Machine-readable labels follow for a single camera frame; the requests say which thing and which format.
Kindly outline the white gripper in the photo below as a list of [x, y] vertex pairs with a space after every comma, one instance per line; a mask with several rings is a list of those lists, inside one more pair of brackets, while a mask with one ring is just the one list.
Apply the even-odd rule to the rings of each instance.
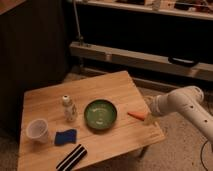
[[144, 125], [153, 124], [156, 121], [156, 117], [162, 117], [171, 112], [166, 95], [146, 96], [145, 102], [151, 113], [143, 121]]

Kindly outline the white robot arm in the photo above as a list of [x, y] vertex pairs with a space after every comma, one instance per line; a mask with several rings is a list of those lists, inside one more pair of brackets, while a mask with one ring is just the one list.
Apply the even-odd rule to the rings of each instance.
[[152, 116], [163, 117], [177, 112], [213, 144], [213, 116], [201, 106], [203, 100], [204, 93], [197, 86], [186, 86], [166, 94], [145, 97]]

